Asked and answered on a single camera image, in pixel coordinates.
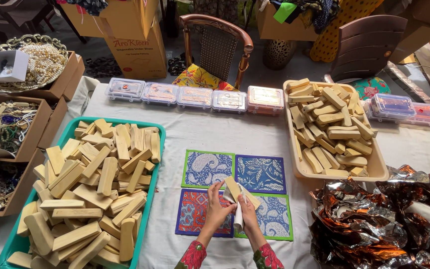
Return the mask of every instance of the beige plastic tray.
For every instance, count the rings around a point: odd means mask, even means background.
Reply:
[[[285,83],[283,83],[283,93],[285,95],[285,115],[286,120],[288,123],[288,135],[289,135],[289,144],[290,144],[290,152],[291,152],[291,162],[293,162],[293,172],[297,177],[301,178],[311,178],[311,179],[321,179],[321,180],[338,180],[342,179],[344,177],[340,176],[328,176],[328,175],[322,175],[322,174],[315,174],[313,173],[313,169],[311,168],[310,164],[303,159],[302,162],[298,160],[298,152],[296,150],[296,136],[295,132],[293,131],[293,123],[291,121],[291,112],[290,112],[290,105],[288,103],[288,92],[286,91],[286,85],[290,82],[295,82],[296,80],[287,80]],[[314,82],[310,81],[310,83],[314,83],[321,87],[330,87],[333,85],[333,83],[324,83],[324,82]],[[348,92],[354,93],[356,90],[347,84],[339,84],[343,89],[345,89]],[[366,156],[367,159],[367,172],[369,173],[370,177],[352,177],[353,180],[356,181],[385,181],[389,178],[389,172],[387,171],[386,164],[384,162],[384,158],[381,155],[381,151],[379,150],[379,146],[377,145],[376,138],[373,139],[373,152],[371,155]]]

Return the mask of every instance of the turquoise plastic tray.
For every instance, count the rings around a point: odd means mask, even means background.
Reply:
[[[75,138],[74,136],[74,130],[76,129],[77,125],[79,124],[79,121],[85,121],[88,123],[92,123],[93,121],[100,119],[96,117],[79,117],[75,118],[72,121],[69,122],[69,124],[66,126],[66,129],[64,129],[63,134],[61,135],[61,138],[59,138],[59,141],[57,144],[59,146],[62,146],[65,144],[69,138]],[[157,127],[160,135],[160,154],[162,155],[163,151],[163,144],[165,142],[165,129],[162,127],[162,125],[153,124],[153,123],[145,123],[145,122],[138,122],[138,121],[129,121],[129,120],[121,120],[121,119],[110,119],[105,118],[106,122],[113,123],[113,124],[137,124],[138,127]],[[155,168],[152,171],[152,180],[149,187],[149,190],[147,191],[147,202],[144,207],[144,212],[142,213],[142,222],[140,223],[139,228],[139,235],[137,237],[137,241],[135,242],[135,249],[134,249],[134,257],[130,261],[130,267],[129,269],[135,269],[137,266],[137,262],[139,260],[139,254],[140,254],[140,248],[142,247],[142,240],[144,239],[145,234],[145,228],[147,227],[147,219],[149,218],[149,213],[151,211],[151,205],[152,205],[152,199],[155,192],[155,185],[157,184],[157,174],[159,172],[160,163],[155,164]],[[37,201],[38,196],[36,191],[33,189],[31,193],[29,194],[29,197],[26,201],[26,204],[29,204],[32,201]],[[20,267],[13,266],[9,264],[6,260],[16,251],[21,251],[24,253],[27,253],[29,251],[29,239],[27,237],[20,237],[16,235],[16,231],[18,229],[18,224],[21,220],[21,214],[18,217],[18,220],[16,221],[14,227],[11,230],[11,233],[9,234],[8,241],[4,245],[3,251],[0,255],[0,268],[1,269],[18,269]],[[117,268],[126,269],[125,266],[118,266]]]

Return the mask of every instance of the chair backrest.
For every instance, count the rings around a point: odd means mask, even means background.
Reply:
[[[253,50],[253,42],[247,32],[228,21],[202,14],[188,14],[180,16],[185,40],[185,58],[187,66],[192,64],[190,45],[190,24],[202,24],[202,49],[200,53],[200,67],[210,74],[227,81],[230,66],[235,53],[236,42],[243,42],[243,55],[238,65],[235,88],[240,87],[243,73],[248,68],[248,58]]]
[[[375,15],[341,26],[338,52],[328,72],[332,81],[379,73],[396,49],[407,23],[401,17]]]

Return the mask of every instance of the purple fabric border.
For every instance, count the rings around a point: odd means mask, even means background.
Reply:
[[[180,192],[180,201],[179,201],[179,209],[178,209],[178,213],[177,213],[177,222],[175,224],[175,234],[176,235],[199,235],[200,232],[188,232],[188,231],[179,231],[179,220],[180,220],[180,210],[182,208],[182,200],[183,200],[183,193],[184,192],[193,192],[193,193],[207,193],[207,190],[197,190],[197,189],[182,189],[182,191]],[[232,225],[230,227],[230,234],[218,234],[218,233],[214,233],[214,237],[228,237],[228,238],[233,238],[235,235],[235,228],[233,227],[233,220],[234,220],[234,216],[232,214]]]
[[[242,154],[236,154],[235,155],[235,181],[238,182],[238,157],[247,157],[247,158],[263,158],[263,159],[276,159],[281,160],[281,170],[283,172],[282,179],[283,179],[283,191],[266,191],[266,190],[253,190],[253,189],[247,189],[249,192],[253,193],[270,193],[270,194],[286,194],[286,178],[285,178],[285,165],[283,161],[283,157],[272,157],[272,156],[255,156],[255,155],[242,155]]]

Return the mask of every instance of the white tablecloth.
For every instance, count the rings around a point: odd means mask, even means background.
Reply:
[[[79,85],[77,86],[77,89],[75,91],[74,97],[71,101],[67,103],[67,113],[64,116],[61,126],[57,130],[52,145],[57,144],[57,140],[59,140],[59,137],[61,136],[61,133],[63,132],[67,123],[69,123],[70,120],[81,115],[81,109],[85,107],[84,104],[87,101],[89,91],[94,90],[97,84],[99,84],[99,81],[97,79],[93,79],[87,76],[83,76],[81,78],[81,81],[79,82]],[[15,214],[6,217],[0,217],[0,254],[3,250],[4,244],[8,240],[8,236],[11,232],[11,229],[13,228],[16,220],[18,219],[18,216],[18,214]]]
[[[139,268],[173,268],[195,236],[176,235],[185,150],[231,152],[236,154],[281,156],[284,158],[290,196],[294,241],[269,240],[286,268],[317,268],[310,255],[312,200],[308,192],[321,186],[317,180],[297,179],[292,173],[285,117],[238,115],[189,110],[180,107],[112,101],[99,84],[85,116],[119,118],[158,123],[165,127],[163,149],[148,227],[142,244]],[[373,124],[379,128],[378,143],[386,164],[430,172],[430,129]],[[207,248],[204,268],[255,268],[247,239],[213,238]]]

